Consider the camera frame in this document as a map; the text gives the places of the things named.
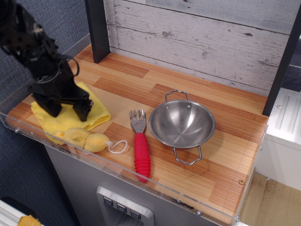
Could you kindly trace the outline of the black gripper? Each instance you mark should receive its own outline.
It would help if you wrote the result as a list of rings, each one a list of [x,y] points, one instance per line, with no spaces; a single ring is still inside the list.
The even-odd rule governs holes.
[[[49,115],[57,117],[62,109],[61,103],[70,104],[79,119],[85,122],[94,102],[89,99],[88,92],[75,84],[79,64],[76,63],[77,72],[73,73],[68,64],[69,59],[73,57],[59,55],[55,61],[38,58],[31,60],[30,72],[34,82],[30,91]]]

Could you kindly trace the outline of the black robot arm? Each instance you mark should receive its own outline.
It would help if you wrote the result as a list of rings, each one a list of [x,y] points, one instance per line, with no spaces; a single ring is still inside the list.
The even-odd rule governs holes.
[[[0,46],[31,72],[34,82],[28,89],[42,109],[57,117],[68,104],[81,121],[87,120],[93,101],[75,84],[68,64],[72,57],[58,53],[55,40],[14,0],[0,2]]]

